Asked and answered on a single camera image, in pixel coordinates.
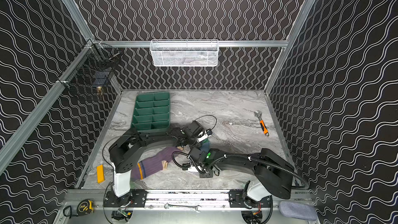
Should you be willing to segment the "green divided plastic tray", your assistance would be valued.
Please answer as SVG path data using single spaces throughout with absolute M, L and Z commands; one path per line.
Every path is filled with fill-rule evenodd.
M 149 92 L 136 96 L 131 127 L 138 132 L 163 132 L 170 127 L 169 92 Z

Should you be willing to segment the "blue orange striped sock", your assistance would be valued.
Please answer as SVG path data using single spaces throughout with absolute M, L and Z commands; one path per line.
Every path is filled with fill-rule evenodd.
M 209 152 L 209 150 L 210 150 L 210 142 L 209 142 L 209 140 L 206 140 L 206 141 L 203 141 L 202 143 L 201 143 L 201 147 L 200 147 L 200 150 L 201 151 L 204 151 L 204 152 Z

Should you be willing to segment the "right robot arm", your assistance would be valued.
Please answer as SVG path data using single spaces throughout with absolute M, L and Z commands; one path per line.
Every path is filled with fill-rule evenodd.
M 176 165 L 183 170 L 195 168 L 201 177 L 212 177 L 221 171 L 236 171 L 254 176 L 245 184 L 242 200 L 246 207 L 259 204 L 263 198 L 289 200 L 291 190 L 307 190 L 308 181 L 295 172 L 294 167 L 272 150 L 263 148 L 251 154 L 230 153 L 220 149 L 208 152 L 193 148 L 186 154 L 188 163 Z

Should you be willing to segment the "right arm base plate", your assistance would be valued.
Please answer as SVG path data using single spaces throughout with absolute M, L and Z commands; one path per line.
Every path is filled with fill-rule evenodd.
M 270 207 L 271 196 L 262 198 L 260 201 L 253 200 L 246 196 L 243 190 L 230 190 L 228 192 L 228 202 L 231 208 L 258 208 Z

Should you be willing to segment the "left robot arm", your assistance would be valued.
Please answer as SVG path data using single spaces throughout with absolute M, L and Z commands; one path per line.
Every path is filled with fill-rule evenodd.
M 196 120 L 185 127 L 168 127 L 144 132 L 135 127 L 120 136 L 108 149 L 114 169 L 113 192 L 122 197 L 130 192 L 131 182 L 143 180 L 167 168 L 172 155 L 182 154 L 184 147 L 202 146 L 212 135 Z

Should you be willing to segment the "purple striped sock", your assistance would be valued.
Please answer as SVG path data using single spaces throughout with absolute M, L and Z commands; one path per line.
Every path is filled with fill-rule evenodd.
M 159 171 L 165 170 L 172 161 L 172 153 L 183 151 L 182 147 L 167 147 L 156 155 L 140 161 L 131 171 L 131 180 L 143 180 Z

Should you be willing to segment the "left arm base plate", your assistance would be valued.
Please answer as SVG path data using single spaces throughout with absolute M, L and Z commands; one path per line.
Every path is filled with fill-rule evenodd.
M 103 207 L 144 207 L 147 195 L 147 191 L 136 189 L 117 197 L 113 190 L 110 190 L 105 195 Z

